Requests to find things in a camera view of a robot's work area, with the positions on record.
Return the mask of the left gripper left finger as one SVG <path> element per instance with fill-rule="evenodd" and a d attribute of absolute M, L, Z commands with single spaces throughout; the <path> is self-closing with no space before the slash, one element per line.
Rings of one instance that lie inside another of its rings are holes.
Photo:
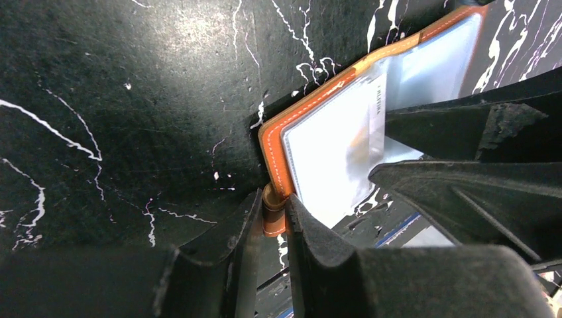
<path fill-rule="evenodd" d="M 253 317 L 262 190 L 180 247 L 17 252 L 1 263 L 2 317 Z"/>

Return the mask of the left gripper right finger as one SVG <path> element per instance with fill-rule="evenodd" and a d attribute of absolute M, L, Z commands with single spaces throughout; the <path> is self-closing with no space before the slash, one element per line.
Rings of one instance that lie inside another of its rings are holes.
<path fill-rule="evenodd" d="M 552 317 L 504 246 L 358 248 L 292 195 L 285 204 L 296 317 Z"/>

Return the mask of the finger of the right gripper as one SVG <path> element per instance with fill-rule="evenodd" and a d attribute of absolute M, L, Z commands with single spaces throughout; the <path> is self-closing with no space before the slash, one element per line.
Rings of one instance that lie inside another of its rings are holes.
<path fill-rule="evenodd" d="M 460 99 L 397 109 L 386 134 L 438 160 L 561 161 L 561 68 Z"/>
<path fill-rule="evenodd" d="M 369 180 L 460 244 L 497 244 L 530 264 L 561 262 L 561 164 L 409 160 Z"/>

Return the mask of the white gold VIP card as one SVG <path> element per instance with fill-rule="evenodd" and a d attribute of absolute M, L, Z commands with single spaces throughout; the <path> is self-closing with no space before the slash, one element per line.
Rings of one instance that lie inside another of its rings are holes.
<path fill-rule="evenodd" d="M 368 170 L 384 153 L 387 75 L 353 80 L 282 130 L 296 195 L 334 227 L 370 191 Z"/>

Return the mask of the brown leather card holder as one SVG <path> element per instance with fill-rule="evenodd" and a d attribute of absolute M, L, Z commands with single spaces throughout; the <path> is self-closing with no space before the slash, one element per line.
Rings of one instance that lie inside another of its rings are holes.
<path fill-rule="evenodd" d="M 296 195 L 322 224 L 356 213 L 380 163 L 421 152 L 385 135 L 385 114 L 458 98 L 488 7 L 462 6 L 421 31 L 367 54 L 258 131 L 270 181 L 264 235 L 285 230 Z"/>

